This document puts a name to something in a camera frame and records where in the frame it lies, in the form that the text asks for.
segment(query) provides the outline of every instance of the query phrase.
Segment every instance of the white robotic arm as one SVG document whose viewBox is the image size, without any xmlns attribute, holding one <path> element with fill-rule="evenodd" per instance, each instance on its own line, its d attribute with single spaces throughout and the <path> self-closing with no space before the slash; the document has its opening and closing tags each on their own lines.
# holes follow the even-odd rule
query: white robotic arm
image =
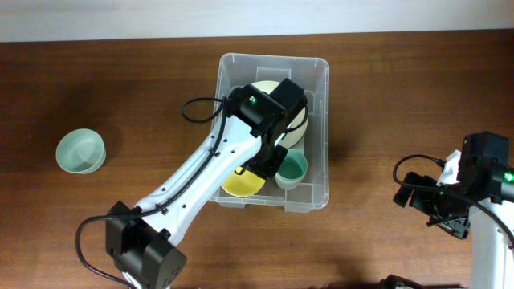
<svg viewBox="0 0 514 289">
<path fill-rule="evenodd" d="M 141 199 L 136 206 L 141 207 L 143 211 L 151 210 L 156 204 L 162 204 L 176 194 L 208 157 L 209 149 L 218 137 L 220 122 L 221 120 L 186 163 L 168 181 Z M 178 245 L 194 217 L 214 191 L 232 172 L 260 150 L 261 137 L 253 137 L 250 131 L 251 127 L 238 117 L 227 118 L 218 155 L 213 157 L 189 188 L 166 207 L 165 214 L 153 214 L 142 219 L 156 231 L 167 229 L 171 233 L 168 241 L 174 246 Z"/>
<path fill-rule="evenodd" d="M 285 133 L 305 123 L 307 113 L 298 127 L 289 128 L 306 106 L 304 90 L 289 79 L 269 95 L 251 85 L 234 89 L 222 101 L 222 116 L 210 135 L 168 181 L 134 208 L 119 201 L 108 215 L 80 225 L 75 247 L 81 262 L 99 275 L 132 287 L 168 287 L 186 264 L 187 258 L 176 245 L 198 211 L 239 166 L 262 178 L 273 177 L 287 153 L 277 144 Z M 184 110 L 182 114 L 190 119 Z M 106 251 L 129 283 L 85 261 L 80 231 L 92 220 L 106 220 Z"/>
<path fill-rule="evenodd" d="M 514 170 L 507 165 L 508 150 L 507 138 L 482 132 L 466 136 L 463 152 L 446 161 L 411 155 L 394 167 L 394 180 L 402 186 L 395 203 L 405 207 L 410 199 L 409 206 L 430 217 L 428 226 L 456 238 L 472 232 L 471 289 L 514 288 Z M 414 157 L 444 167 L 439 180 L 410 172 L 399 181 L 398 166 Z M 413 286 L 405 288 L 422 288 Z"/>
<path fill-rule="evenodd" d="M 460 151 L 453 152 L 445 164 L 438 185 L 456 184 L 459 172 Z M 514 230 L 514 203 L 501 205 L 490 199 L 479 202 Z M 470 289 L 509 289 L 514 287 L 514 252 L 508 236 L 498 224 L 482 210 L 469 209 L 473 241 Z"/>
</svg>

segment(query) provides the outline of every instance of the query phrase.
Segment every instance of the clear plastic bin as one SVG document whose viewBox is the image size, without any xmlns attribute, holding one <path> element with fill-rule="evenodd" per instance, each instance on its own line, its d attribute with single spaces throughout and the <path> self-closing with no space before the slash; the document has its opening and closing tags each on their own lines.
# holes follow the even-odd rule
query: clear plastic bin
<svg viewBox="0 0 514 289">
<path fill-rule="evenodd" d="M 281 82 L 288 77 L 305 89 L 308 99 L 308 127 L 296 146 L 303 146 L 308 171 L 291 191 L 279 188 L 275 180 L 250 197 L 233 197 L 219 188 L 211 201 L 221 206 L 244 208 L 246 204 L 282 206 L 289 212 L 307 213 L 328 203 L 328 63 L 324 59 L 225 54 L 219 63 L 216 97 L 230 95 L 232 89 L 262 80 Z"/>
</svg>

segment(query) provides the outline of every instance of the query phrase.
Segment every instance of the green led light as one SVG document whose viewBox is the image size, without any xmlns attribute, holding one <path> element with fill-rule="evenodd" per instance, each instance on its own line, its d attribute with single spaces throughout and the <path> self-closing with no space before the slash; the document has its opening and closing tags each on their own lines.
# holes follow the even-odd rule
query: green led light
<svg viewBox="0 0 514 289">
<path fill-rule="evenodd" d="M 511 173 L 505 173 L 505 180 L 506 181 L 514 180 L 514 175 L 512 175 Z"/>
</svg>

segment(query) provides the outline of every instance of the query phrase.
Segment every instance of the wire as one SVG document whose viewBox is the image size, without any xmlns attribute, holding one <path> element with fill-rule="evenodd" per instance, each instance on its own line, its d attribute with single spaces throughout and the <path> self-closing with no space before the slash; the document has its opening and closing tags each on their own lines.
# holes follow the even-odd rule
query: wire
<svg viewBox="0 0 514 289">
<path fill-rule="evenodd" d="M 198 101 L 202 101 L 202 100 L 209 100 L 209 101 L 218 101 L 218 102 L 221 102 L 222 105 L 220 105 L 218 107 L 218 109 L 213 113 L 212 116 L 209 116 L 207 117 L 206 119 L 204 120 L 195 120 L 191 117 L 189 117 L 186 113 L 186 108 L 192 104 L 192 103 L 195 103 L 195 102 L 198 102 Z M 224 100 L 222 99 L 219 99 L 219 98 L 214 98 L 214 97 L 198 97 L 196 99 L 192 99 L 192 100 L 188 100 L 186 101 L 186 103 L 182 106 L 182 110 L 181 110 L 181 113 L 182 113 L 182 116 L 184 116 L 185 119 L 187 119 L 188 121 L 192 122 L 192 123 L 195 123 L 195 124 L 205 124 L 206 122 L 209 122 L 211 120 L 213 120 L 216 116 L 218 116 L 218 114 L 221 112 L 221 110 L 223 109 L 224 107 Z"/>
<path fill-rule="evenodd" d="M 307 118 L 308 118 L 308 106 L 305 105 L 305 114 L 304 114 L 304 118 L 302 119 L 302 122 L 300 124 L 298 124 L 295 128 L 286 128 L 284 133 L 288 134 L 290 132 L 294 132 L 298 128 L 301 128 L 302 125 L 304 125 L 307 122 Z"/>
<path fill-rule="evenodd" d="M 194 120 L 194 119 L 188 117 L 187 114 L 186 114 L 186 107 L 187 107 L 187 105 L 189 105 L 189 104 L 191 104 L 193 102 L 196 102 L 196 101 L 201 101 L 201 100 L 218 101 L 218 102 L 221 102 L 221 105 L 216 110 L 216 112 L 214 112 L 214 114 L 212 116 L 210 116 L 209 118 L 207 118 L 205 120 Z M 197 179 L 197 177 L 200 175 L 200 173 L 202 173 L 202 171 L 205 169 L 205 167 L 209 164 L 210 160 L 216 155 L 216 152 L 218 151 L 218 147 L 219 147 L 219 144 L 221 143 L 223 133 L 225 132 L 226 115 L 227 115 L 225 102 L 226 102 L 225 98 L 223 98 L 223 99 L 216 99 L 216 98 L 210 98 L 210 97 L 201 97 L 201 98 L 197 98 L 197 99 L 193 99 L 193 100 L 187 101 L 184 104 L 184 106 L 182 107 L 182 115 L 187 120 L 192 121 L 195 124 L 203 124 L 203 123 L 206 123 L 209 120 L 213 120 L 217 115 L 219 115 L 220 112 L 222 112 L 222 122 L 221 122 L 221 125 L 220 125 L 220 128 L 219 128 L 218 137 L 216 138 L 216 141 L 214 142 L 214 146 L 212 147 L 212 149 L 209 150 L 209 155 L 202 162 L 202 164 L 196 170 L 196 172 L 193 174 L 193 176 L 191 176 L 191 178 L 177 191 L 176 194 L 174 194 L 172 197 L 170 197 L 168 200 L 166 200 L 163 204 L 156 205 L 154 209 L 151 209 L 151 210 L 148 210 L 148 211 L 145 211 L 145 212 L 142 212 L 142 213 L 131 212 L 131 213 L 127 213 L 127 214 L 106 214 L 106 215 L 100 215 L 100 216 L 95 216 L 95 217 L 87 218 L 87 219 L 83 220 L 80 223 L 80 225 L 77 228 L 77 231 L 75 233 L 75 251 L 77 253 L 77 256 L 79 257 L 80 262 L 86 268 L 88 268 L 93 273 L 98 274 L 98 275 L 100 275 L 100 276 L 102 276 L 104 278 L 107 278 L 109 280 L 112 280 L 112 281 L 124 284 L 124 285 L 130 287 L 131 289 L 136 289 L 136 287 L 132 283 L 130 283 L 128 281 L 125 281 L 123 279 L 120 279 L 120 278 L 118 278 L 116 276 L 110 275 L 108 273 L 105 273 L 102 270 L 100 270 L 100 269 L 94 267 L 93 265 L 91 265 L 86 260 L 84 255 L 82 254 L 82 249 L 80 248 L 80 235 L 82 234 L 82 231 L 84 230 L 84 227 L 87 224 L 91 223 L 91 222 L 107 221 L 107 220 L 113 220 L 115 218 L 123 218 L 123 219 L 128 219 L 128 220 L 136 219 L 136 218 L 143 218 L 143 217 L 147 217 L 149 215 L 161 212 L 167 206 L 169 206 L 174 201 L 176 201 L 191 186 L 191 184 L 194 182 L 194 180 Z"/>
<path fill-rule="evenodd" d="M 104 278 L 109 279 L 109 280 L 112 280 L 112 281 L 121 283 L 123 285 L 126 285 L 126 286 L 128 286 L 128 287 L 130 287 L 132 289 L 136 289 L 136 287 L 132 283 L 130 283 L 129 281 L 125 281 L 125 280 L 123 280 L 121 278 L 118 278 L 116 276 L 110 275 L 108 273 L 103 272 L 100 269 L 95 268 L 93 265 L 88 263 L 88 261 L 86 261 L 86 258 L 82 254 L 82 250 L 80 249 L 80 235 L 82 234 L 82 230 L 84 229 L 84 227 L 88 223 L 90 223 L 90 222 L 98 222 L 98 221 L 105 221 L 105 220 L 108 220 L 107 215 L 105 215 L 105 216 L 90 217 L 90 218 L 87 218 L 87 219 L 83 220 L 80 223 L 79 228 L 77 229 L 77 231 L 75 233 L 75 251 L 77 252 L 77 256 L 79 257 L 80 262 L 86 268 L 88 268 L 90 271 L 92 271 L 93 273 L 96 273 L 96 274 L 98 274 L 98 275 L 100 275 L 100 276 L 102 276 Z"/>
<path fill-rule="evenodd" d="M 508 240 L 510 241 L 511 245 L 514 246 L 514 234 L 508 228 L 508 226 L 505 225 L 505 223 L 500 218 L 498 218 L 498 216 L 496 216 L 492 211 L 490 211 L 488 208 L 486 208 L 482 204 L 478 203 L 477 201 L 471 200 L 469 197 L 466 197 L 466 196 L 464 196 L 461 193 L 457 193 L 457 192 L 455 192 L 454 190 L 452 190 L 452 189 L 450 189 L 448 187 L 434 188 L 434 187 L 429 187 L 429 186 L 425 186 L 425 185 L 411 185 L 411 184 L 405 183 L 404 181 L 398 180 L 398 176 L 396 174 L 396 172 L 398 171 L 398 167 L 404 161 L 407 161 L 407 160 L 412 159 L 412 158 L 425 158 L 425 159 L 428 159 L 428 160 L 431 160 L 431 161 L 437 163 L 438 165 L 441 163 L 441 161 L 444 161 L 444 160 L 441 160 L 441 159 L 438 159 L 438 158 L 435 158 L 435 157 L 430 157 L 430 156 L 423 155 L 423 154 L 414 154 L 414 155 L 410 155 L 410 156 L 404 157 L 400 161 L 398 161 L 396 163 L 396 165 L 394 165 L 394 168 L 393 168 L 393 179 L 394 179 L 394 181 L 396 181 L 399 185 L 404 186 L 404 187 L 409 188 L 409 189 L 419 189 L 422 192 L 443 193 L 443 194 L 446 194 L 447 196 L 459 199 L 460 201 L 465 201 L 470 206 L 477 207 L 484 214 L 486 214 L 493 221 L 495 221 L 496 224 L 498 224 L 498 226 L 507 235 Z"/>
</svg>

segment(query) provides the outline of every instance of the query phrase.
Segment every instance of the wooden table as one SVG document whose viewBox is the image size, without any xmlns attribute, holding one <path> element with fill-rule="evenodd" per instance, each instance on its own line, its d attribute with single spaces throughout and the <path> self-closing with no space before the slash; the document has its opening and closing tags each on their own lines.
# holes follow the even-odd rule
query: wooden table
<svg viewBox="0 0 514 289">
<path fill-rule="evenodd" d="M 76 227 L 118 200 L 135 204 L 195 150 L 210 126 L 179 109 L 214 94 L 230 51 L 330 63 L 330 202 L 309 214 L 207 203 L 179 246 L 189 260 L 175 287 L 346 287 L 388 274 L 469 285 L 471 242 L 396 206 L 391 171 L 407 154 L 445 157 L 469 133 L 514 137 L 514 31 L 0 44 L 0 287 L 122 287 L 82 267 Z M 104 138 L 95 173 L 55 162 L 76 128 Z M 424 161 L 408 170 L 439 173 Z M 118 273 L 103 224 L 83 247 Z"/>
</svg>

